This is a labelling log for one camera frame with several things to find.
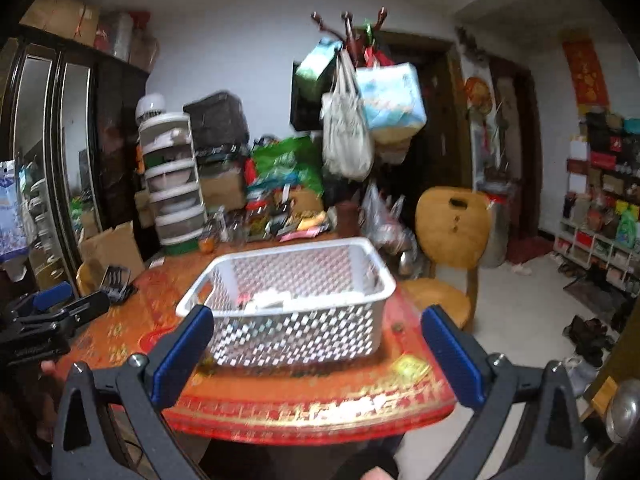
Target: table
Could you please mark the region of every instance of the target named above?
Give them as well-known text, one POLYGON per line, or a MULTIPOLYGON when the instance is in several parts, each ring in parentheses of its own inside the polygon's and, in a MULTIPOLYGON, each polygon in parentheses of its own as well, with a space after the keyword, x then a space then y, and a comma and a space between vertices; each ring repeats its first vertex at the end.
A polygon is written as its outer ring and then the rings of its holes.
MULTIPOLYGON (((248 244, 245 250, 273 243, 248 244)), ((221 244, 215 254, 168 256, 162 266, 146 270, 134 282, 138 292, 94 320, 74 342, 58 374, 65 378, 79 360, 105 368, 148 352, 180 322, 175 306, 207 264, 235 251, 221 244)), ((243 370, 205 362, 163 415, 184 433, 309 446, 401 434, 442 420, 455 403, 422 339, 418 313, 398 288, 385 305, 382 342, 374 355, 309 368, 243 370)))

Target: basket rim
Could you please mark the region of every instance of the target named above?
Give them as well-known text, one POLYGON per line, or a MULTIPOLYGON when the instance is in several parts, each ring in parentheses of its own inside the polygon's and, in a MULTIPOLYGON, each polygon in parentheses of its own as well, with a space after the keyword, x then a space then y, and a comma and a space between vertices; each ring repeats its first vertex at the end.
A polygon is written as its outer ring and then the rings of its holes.
MULTIPOLYGON (((188 309, 187 304, 190 301, 190 298, 197 293, 198 289, 202 282, 206 279, 207 275, 222 262, 226 262, 229 260, 239 260, 242 258, 250 258, 253 256, 263 256, 265 254, 281 254, 281 253, 292 253, 296 251, 303 251, 309 249, 319 249, 319 248, 331 248, 331 247, 344 247, 344 246, 359 246, 361 247, 366 255, 373 261, 376 266, 376 270, 378 271, 378 275, 380 277, 380 281, 382 282, 382 290, 379 292, 375 292, 373 294, 367 294, 364 298, 358 302, 357 304, 370 304, 377 303, 379 301, 388 300, 389 297, 396 290, 396 280, 391 276, 391 272, 386 267, 384 261, 373 247, 372 243, 363 237, 354 237, 354 238, 340 238, 338 240, 324 240, 321 242, 310 242, 306 244, 296 244, 290 246, 283 247, 274 247, 267 249, 256 249, 253 251, 243 251, 240 253, 232 253, 232 254, 224 254, 212 260, 212 262, 202 271, 200 276, 197 277, 196 281, 193 282, 193 285, 189 287, 187 292, 183 295, 183 297, 178 302, 178 305, 175 308, 175 315, 178 317, 185 317, 189 313, 190 309, 188 309)), ((259 310, 258 312, 245 312, 244 310, 221 310, 215 311, 212 310, 213 317, 263 317, 263 316, 276 316, 281 314, 293 314, 293 312, 297 312, 299 314, 304 314, 305 312, 317 312, 321 310, 329 310, 332 308, 343 308, 347 306, 351 306, 353 303, 350 301, 345 301, 343 304, 332 304, 331 306, 319 307, 319 308, 310 308, 308 310, 296 310, 296 311, 283 311, 281 308, 265 308, 259 310)))

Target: blue gripper pad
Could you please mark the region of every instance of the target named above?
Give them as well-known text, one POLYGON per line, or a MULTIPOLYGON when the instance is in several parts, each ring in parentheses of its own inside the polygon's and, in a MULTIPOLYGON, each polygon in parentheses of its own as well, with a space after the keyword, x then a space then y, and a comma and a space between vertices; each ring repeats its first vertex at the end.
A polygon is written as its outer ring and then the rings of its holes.
POLYGON ((67 282, 59 283, 33 296, 32 305, 40 312, 49 310, 52 306, 68 300, 73 295, 73 289, 67 282))
POLYGON ((486 399, 491 371, 487 354, 469 334, 463 333, 439 305, 422 313, 422 336, 436 357, 458 402, 477 410, 486 399))
POLYGON ((145 387, 158 410, 176 403, 212 336, 213 314, 206 306, 197 305, 149 352, 145 387))

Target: white plastic basket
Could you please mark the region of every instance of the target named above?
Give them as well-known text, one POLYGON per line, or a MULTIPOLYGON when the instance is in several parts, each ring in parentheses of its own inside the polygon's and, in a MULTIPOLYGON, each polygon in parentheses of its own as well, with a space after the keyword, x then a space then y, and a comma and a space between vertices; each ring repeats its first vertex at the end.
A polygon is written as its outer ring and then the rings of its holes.
POLYGON ((209 345, 220 365, 275 366, 353 359, 378 349, 384 304, 396 288, 366 238, 283 246, 213 260, 178 303, 186 316, 196 304, 214 315, 209 345), (240 294, 289 291, 295 312, 238 310, 240 294), (353 304, 352 292, 364 296, 353 304))

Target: red doormat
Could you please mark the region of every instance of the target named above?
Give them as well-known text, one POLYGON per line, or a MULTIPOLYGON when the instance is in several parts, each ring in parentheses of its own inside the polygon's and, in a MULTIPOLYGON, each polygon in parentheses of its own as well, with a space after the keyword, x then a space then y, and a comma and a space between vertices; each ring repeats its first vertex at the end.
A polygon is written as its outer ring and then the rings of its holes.
POLYGON ((554 243, 541 236, 531 238, 510 238, 507 245, 507 261, 512 264, 523 264, 538 256, 550 253, 554 243))

